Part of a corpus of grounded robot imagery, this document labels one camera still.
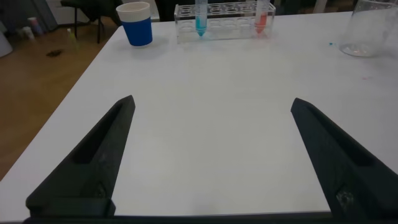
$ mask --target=blue paper cup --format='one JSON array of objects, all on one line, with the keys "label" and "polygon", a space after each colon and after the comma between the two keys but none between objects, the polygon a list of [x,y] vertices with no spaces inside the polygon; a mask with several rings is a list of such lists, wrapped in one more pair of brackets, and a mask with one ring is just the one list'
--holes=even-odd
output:
[{"label": "blue paper cup", "polygon": [[144,46],[152,42],[149,3],[130,2],[118,6],[116,11],[131,45]]}]

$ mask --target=chair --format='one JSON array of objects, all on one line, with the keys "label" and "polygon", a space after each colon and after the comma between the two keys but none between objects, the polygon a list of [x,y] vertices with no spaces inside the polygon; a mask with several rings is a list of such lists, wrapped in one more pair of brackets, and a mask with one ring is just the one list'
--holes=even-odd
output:
[{"label": "chair", "polygon": [[122,4],[121,0],[61,0],[62,6],[75,8],[75,37],[77,38],[77,9],[89,18],[90,22],[98,20],[97,43],[100,43],[101,27],[104,30],[104,24],[101,22],[101,16],[112,18],[113,22],[120,26],[121,22],[116,12],[116,7]]}]

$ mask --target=glass beaker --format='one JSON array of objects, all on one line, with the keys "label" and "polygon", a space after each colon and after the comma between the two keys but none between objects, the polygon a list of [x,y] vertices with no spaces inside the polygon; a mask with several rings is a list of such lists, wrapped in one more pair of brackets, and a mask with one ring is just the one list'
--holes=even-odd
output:
[{"label": "glass beaker", "polygon": [[397,0],[359,0],[339,49],[349,55],[377,54],[396,22]]}]

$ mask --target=test tube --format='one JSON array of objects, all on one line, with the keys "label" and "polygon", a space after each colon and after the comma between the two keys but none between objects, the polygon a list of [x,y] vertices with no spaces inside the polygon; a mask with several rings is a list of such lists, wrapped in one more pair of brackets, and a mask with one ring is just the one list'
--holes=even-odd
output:
[{"label": "test tube", "polygon": [[260,34],[267,24],[267,11],[269,8],[269,0],[257,0],[256,20],[254,26],[256,32]]},{"label": "test tube", "polygon": [[207,28],[207,0],[195,0],[196,29],[203,36]]}]

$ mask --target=test tube rack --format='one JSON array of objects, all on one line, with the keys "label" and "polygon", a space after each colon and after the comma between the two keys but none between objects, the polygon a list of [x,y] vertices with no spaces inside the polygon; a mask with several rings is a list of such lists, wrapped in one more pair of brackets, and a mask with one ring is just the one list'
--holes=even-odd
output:
[{"label": "test tube rack", "polygon": [[255,26],[257,2],[226,2],[208,4],[207,29],[200,37],[195,28],[195,5],[175,6],[174,18],[177,42],[204,40],[269,38],[274,23],[275,6],[262,9],[266,15],[265,28]]}]

